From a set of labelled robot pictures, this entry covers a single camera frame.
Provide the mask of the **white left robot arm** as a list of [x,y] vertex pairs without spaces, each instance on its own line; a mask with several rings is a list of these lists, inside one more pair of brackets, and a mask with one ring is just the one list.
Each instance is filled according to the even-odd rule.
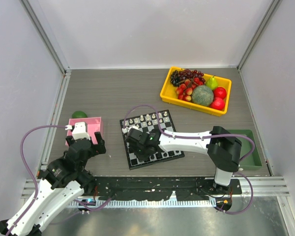
[[0,221],[2,235],[39,236],[70,202],[95,192],[95,178],[85,166],[90,158],[106,153],[101,133],[95,132],[95,138],[96,144],[92,139],[66,137],[68,150],[42,172],[28,201],[13,217]]

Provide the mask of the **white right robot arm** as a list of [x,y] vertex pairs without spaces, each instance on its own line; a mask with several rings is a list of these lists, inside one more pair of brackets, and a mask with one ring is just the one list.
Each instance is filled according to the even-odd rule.
[[230,189],[232,175],[239,170],[242,143],[220,126],[200,133],[158,128],[146,133],[136,126],[123,128],[122,132],[129,147],[142,161],[158,152],[185,151],[207,155],[216,167],[212,187],[219,194]]

